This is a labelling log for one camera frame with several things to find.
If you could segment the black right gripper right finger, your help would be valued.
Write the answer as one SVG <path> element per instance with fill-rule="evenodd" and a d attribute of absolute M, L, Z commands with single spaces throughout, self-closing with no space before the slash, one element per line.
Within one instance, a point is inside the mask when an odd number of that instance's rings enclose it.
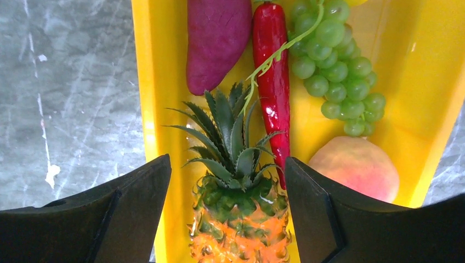
<path fill-rule="evenodd" d="M 464 262 L 464 194 L 402 207 L 294 157 L 286 160 L 285 179 L 301 262 Z"/>

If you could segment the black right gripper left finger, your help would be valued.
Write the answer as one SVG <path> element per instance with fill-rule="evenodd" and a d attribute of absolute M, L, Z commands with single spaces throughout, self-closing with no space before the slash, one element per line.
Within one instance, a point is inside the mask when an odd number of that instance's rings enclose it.
<path fill-rule="evenodd" d="M 1 211 L 1 262 L 148 262 L 169 155 L 43 207 Z"/>

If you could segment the orange toy pineapple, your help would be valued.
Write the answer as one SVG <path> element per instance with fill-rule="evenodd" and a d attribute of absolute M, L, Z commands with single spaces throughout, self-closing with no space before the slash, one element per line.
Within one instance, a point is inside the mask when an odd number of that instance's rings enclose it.
<path fill-rule="evenodd" d="M 199 144 L 192 159 L 206 167 L 193 194 L 191 257 L 197 262 L 289 262 L 288 200 L 279 182 L 265 176 L 271 164 L 260 164 L 271 133 L 249 141 L 251 87 L 235 83 L 229 94 L 205 92 L 208 110 L 186 102 L 196 128 L 182 130 Z"/>

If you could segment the yellow plastic tray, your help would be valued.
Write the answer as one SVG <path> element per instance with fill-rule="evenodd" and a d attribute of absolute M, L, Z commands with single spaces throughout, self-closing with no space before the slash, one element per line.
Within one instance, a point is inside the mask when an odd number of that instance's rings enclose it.
<path fill-rule="evenodd" d="M 187 164 L 194 139 L 185 101 L 186 1 L 133 1 L 141 113 L 148 160 L 169 154 L 172 175 L 155 238 L 157 262 L 192 262 L 188 224 L 193 188 L 206 168 Z M 464 1 L 367 1 L 348 23 L 386 100 L 369 140 L 396 166 L 395 204 L 423 204 L 464 100 Z"/>

